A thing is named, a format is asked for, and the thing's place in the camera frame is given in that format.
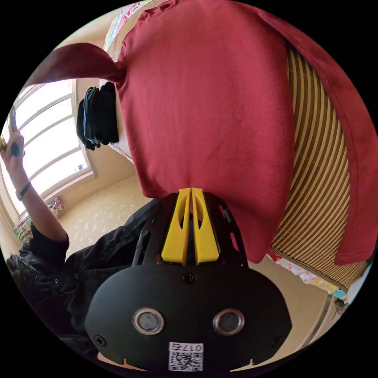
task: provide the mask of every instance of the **floor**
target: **floor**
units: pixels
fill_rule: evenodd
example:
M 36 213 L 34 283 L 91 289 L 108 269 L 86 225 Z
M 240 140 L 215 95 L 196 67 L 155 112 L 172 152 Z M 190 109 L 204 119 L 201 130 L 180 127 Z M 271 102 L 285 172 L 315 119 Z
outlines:
M 138 178 L 132 176 L 67 210 L 59 217 L 70 237 L 67 257 L 124 224 L 129 216 L 148 201 L 150 199 L 141 193 Z
M 87 198 L 60 218 L 70 236 L 68 255 L 91 245 L 149 201 L 141 194 L 136 176 L 120 181 Z M 270 278 L 281 290 L 289 308 L 292 331 L 276 355 L 264 364 L 300 349 L 314 336 L 314 328 L 324 316 L 328 294 L 316 286 L 304 284 L 298 276 L 265 257 L 260 264 L 250 264 Z

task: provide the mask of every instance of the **red fabric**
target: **red fabric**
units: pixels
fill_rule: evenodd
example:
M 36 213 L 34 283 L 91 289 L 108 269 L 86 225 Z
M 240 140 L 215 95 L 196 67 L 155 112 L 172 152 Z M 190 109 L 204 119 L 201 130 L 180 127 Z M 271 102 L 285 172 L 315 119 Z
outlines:
M 126 71 L 90 43 L 74 43 L 53 50 L 32 73 L 25 86 L 65 79 L 99 78 L 123 81 Z
M 365 104 L 345 72 L 311 38 L 270 13 L 242 4 L 239 7 L 258 14 L 285 37 L 322 81 L 340 119 L 349 163 L 348 217 L 335 264 L 368 259 L 378 235 L 378 138 Z
M 223 198 L 248 260 L 259 263 L 294 165 L 286 42 L 232 2 L 163 9 L 141 15 L 118 57 L 128 69 L 117 89 L 143 194 L 199 187 Z
M 66 46 L 52 53 L 65 65 L 55 64 L 51 74 L 51 63 L 43 63 L 29 83 L 94 76 L 115 82 L 143 194 L 160 198 L 194 186 L 224 198 L 248 259 L 258 263 L 282 219 L 293 173 L 284 38 L 314 67 L 343 126 L 350 208 L 335 261 L 360 261 L 378 231 L 377 215 L 368 212 L 378 208 L 376 135 L 345 73 L 291 25 L 236 2 L 171 0 L 141 15 L 116 65 L 91 45 L 73 45 L 76 54 Z

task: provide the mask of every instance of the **sticker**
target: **sticker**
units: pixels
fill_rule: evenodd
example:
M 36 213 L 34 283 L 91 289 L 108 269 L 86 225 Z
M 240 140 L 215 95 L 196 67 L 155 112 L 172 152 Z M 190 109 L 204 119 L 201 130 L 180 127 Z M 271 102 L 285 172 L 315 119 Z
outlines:
M 169 343 L 170 371 L 203 371 L 204 345 Z

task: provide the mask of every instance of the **ceiling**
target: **ceiling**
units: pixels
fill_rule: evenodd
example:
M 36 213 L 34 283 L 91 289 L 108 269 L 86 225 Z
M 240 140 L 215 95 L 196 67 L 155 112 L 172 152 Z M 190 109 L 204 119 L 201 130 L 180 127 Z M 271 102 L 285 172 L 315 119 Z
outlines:
M 104 41 L 111 22 L 122 8 L 123 7 L 115 9 L 114 11 L 104 14 L 96 18 L 95 20 L 91 21 L 90 23 L 84 25 L 82 28 L 76 30 L 76 32 L 74 32 L 68 38 L 66 38 L 56 48 L 71 43 L 92 42 L 100 39 Z

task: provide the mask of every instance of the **striped mat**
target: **striped mat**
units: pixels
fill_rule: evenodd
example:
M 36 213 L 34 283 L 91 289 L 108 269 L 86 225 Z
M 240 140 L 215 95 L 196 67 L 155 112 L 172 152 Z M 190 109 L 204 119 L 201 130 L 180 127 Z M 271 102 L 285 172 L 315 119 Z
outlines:
M 293 98 L 295 162 L 285 215 L 271 250 L 347 290 L 367 263 L 334 264 L 349 205 L 344 135 L 323 84 L 292 47 L 287 74 Z

